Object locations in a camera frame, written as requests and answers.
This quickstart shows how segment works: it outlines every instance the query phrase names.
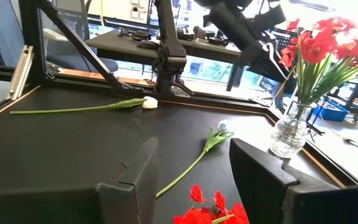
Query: table surface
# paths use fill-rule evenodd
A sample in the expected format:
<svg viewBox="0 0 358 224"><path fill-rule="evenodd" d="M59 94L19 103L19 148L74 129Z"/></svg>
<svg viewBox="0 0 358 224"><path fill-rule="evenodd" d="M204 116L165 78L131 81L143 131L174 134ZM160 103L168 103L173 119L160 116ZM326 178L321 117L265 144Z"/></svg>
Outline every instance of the table surface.
<svg viewBox="0 0 358 224"><path fill-rule="evenodd" d="M268 118L259 114L159 103L116 111L10 115L13 110L99 106L123 98L39 88L0 113L0 190L95 186L115 180L109 170L117 154L131 155L148 138L158 137L158 188L183 172L200 154L208 128L228 119L235 138L268 151ZM302 152L289 164L331 182ZM206 198L221 190L228 207L240 201L229 161L229 141L213 149L156 203L155 223L171 223L191 206L189 190L200 184Z"/></svg>
<svg viewBox="0 0 358 224"><path fill-rule="evenodd" d="M105 34L96 36L95 38L86 40L85 43L90 47L95 47L98 50L107 50L110 52L125 53L130 55L138 55L146 58L156 58L157 51L150 49L142 49L136 47L139 41L133 40L131 37L119 37L118 31L111 31ZM236 47L222 47L209 44L204 40L179 40L185 47L188 55L208 58L211 60L222 60L224 62L234 63L240 51Z"/></svg>

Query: computer mouse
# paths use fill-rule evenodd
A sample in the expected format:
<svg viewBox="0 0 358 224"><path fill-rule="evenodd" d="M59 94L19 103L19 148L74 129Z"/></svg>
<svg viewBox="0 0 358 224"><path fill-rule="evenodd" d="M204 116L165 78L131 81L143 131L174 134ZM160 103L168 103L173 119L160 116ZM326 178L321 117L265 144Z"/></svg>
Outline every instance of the computer mouse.
<svg viewBox="0 0 358 224"><path fill-rule="evenodd" d="M153 42L151 40L142 40L136 45L136 47L140 47L143 49L150 49L150 50L158 50L160 44Z"/></svg>

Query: blue box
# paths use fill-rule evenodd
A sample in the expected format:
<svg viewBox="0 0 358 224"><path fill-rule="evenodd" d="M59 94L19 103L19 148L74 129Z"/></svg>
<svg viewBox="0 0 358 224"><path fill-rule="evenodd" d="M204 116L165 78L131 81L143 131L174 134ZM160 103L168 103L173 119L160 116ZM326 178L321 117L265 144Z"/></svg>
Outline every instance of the blue box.
<svg viewBox="0 0 358 224"><path fill-rule="evenodd" d="M317 104L317 107L313 111L314 115L317 116L317 112L320 110L322 104L322 101ZM349 111L347 109L328 99L324 104L324 108L320 111L319 118L322 116L323 119L328 121L343 122L348 113Z"/></svg>

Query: green stem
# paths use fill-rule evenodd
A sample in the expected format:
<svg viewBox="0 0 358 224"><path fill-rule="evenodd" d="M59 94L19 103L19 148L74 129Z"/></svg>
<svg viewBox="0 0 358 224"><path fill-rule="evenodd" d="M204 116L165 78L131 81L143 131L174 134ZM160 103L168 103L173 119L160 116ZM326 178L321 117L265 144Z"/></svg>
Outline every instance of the green stem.
<svg viewBox="0 0 358 224"><path fill-rule="evenodd" d="M87 111L87 110L101 110L107 109L111 106L94 106L89 108L74 108L64 110L40 110L40 111L11 111L11 114L41 114L41 113L64 113L64 112L75 112L75 111Z"/></svg>
<svg viewBox="0 0 358 224"><path fill-rule="evenodd" d="M203 156L206 154L206 151L203 150L203 152L198 156L198 158L182 173L180 174L175 180L173 180L170 184L168 184L166 187L164 187L162 190L160 190L155 198L158 198L162 194L164 194L167 190L169 190L171 187L173 187L175 184L179 182L184 176L186 176L187 173L195 166L197 163L203 158Z"/></svg>
<svg viewBox="0 0 358 224"><path fill-rule="evenodd" d="M228 220L231 217L234 217L234 214L226 215L225 217L221 217L221 218L217 218L212 221L212 224L217 224L217 223L223 222L224 220Z"/></svg>

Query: glass vase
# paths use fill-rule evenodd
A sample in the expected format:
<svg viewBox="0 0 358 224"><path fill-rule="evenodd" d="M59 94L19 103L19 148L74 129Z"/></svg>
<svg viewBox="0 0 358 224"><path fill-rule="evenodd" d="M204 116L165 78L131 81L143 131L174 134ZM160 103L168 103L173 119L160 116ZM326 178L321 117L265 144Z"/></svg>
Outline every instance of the glass vase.
<svg viewBox="0 0 358 224"><path fill-rule="evenodd" d="M305 145L306 119L313 106L293 102L287 115L274 126L270 150L279 157L291 158Z"/></svg>

